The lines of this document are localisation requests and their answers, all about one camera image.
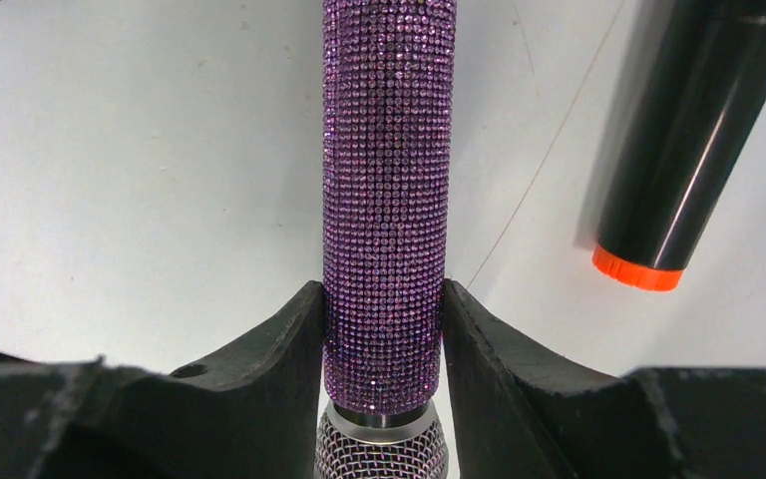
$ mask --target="purple rhinestone handle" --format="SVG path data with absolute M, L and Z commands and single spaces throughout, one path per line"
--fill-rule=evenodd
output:
M 324 0 L 324 374 L 355 412 L 439 384 L 455 21 L 455 0 Z

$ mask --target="white surface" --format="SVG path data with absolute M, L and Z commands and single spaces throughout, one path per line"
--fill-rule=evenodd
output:
M 766 365 L 766 106 L 676 292 L 589 262 L 652 5 L 461 0 L 449 275 L 605 372 Z M 320 23 L 298 0 L 0 3 L 1 350 L 169 371 L 320 278 Z

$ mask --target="purple microphone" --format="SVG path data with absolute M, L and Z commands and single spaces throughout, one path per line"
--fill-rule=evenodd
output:
M 445 474 L 430 399 L 455 21 L 454 0 L 324 1 L 322 479 Z

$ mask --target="orange end cap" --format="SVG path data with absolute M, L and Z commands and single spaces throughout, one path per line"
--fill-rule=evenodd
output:
M 653 269 L 627 261 L 603 249 L 600 244 L 594 249 L 591 262 L 603 274 L 648 291 L 671 291 L 682 276 L 682 270 Z

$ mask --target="black cylinder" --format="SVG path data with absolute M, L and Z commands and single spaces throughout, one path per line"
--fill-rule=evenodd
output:
M 678 0 L 624 146 L 593 262 L 674 289 L 766 99 L 766 0 Z

